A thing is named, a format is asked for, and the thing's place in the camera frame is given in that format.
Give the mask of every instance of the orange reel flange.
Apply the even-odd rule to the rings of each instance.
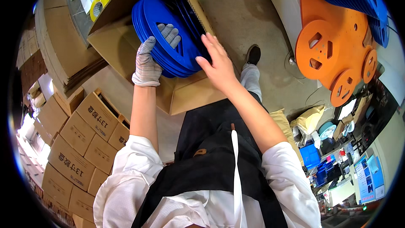
[[[350,98],[356,87],[355,77],[356,72],[353,69],[347,69],[339,75],[331,93],[332,106],[341,106]]]
[[[306,78],[321,79],[337,62],[339,37],[329,22],[311,21],[298,35],[295,55],[298,68]]]
[[[374,76],[375,69],[377,68],[377,51],[372,49],[364,59],[363,68],[362,68],[362,78],[364,83],[368,83]]]

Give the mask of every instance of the blue plastic bin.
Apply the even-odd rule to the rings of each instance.
[[[321,162],[321,157],[319,156],[318,150],[314,144],[301,148],[300,153],[304,160],[304,165],[308,169],[319,165]]]

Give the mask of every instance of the gloved hand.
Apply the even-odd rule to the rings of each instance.
[[[159,31],[162,36],[170,44],[172,48],[175,48],[181,37],[178,36],[179,30],[174,28],[172,24],[159,24]],[[149,38],[139,46],[136,53],[136,70],[132,74],[132,82],[140,87],[157,87],[160,85],[159,78],[162,74],[162,67],[155,63],[151,56],[151,51],[155,46],[156,38],[149,36]]]

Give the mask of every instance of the yellow tape roll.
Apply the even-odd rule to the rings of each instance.
[[[94,0],[92,6],[90,8],[90,18],[92,21],[96,21],[97,16],[101,13],[103,7],[108,3],[110,0]]]

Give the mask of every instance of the person's leg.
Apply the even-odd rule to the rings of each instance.
[[[262,101],[262,91],[259,85],[260,72],[256,66],[259,62],[260,56],[260,48],[256,44],[253,44],[247,51],[247,60],[242,68],[240,83],[246,88],[246,90],[257,94],[260,101]]]

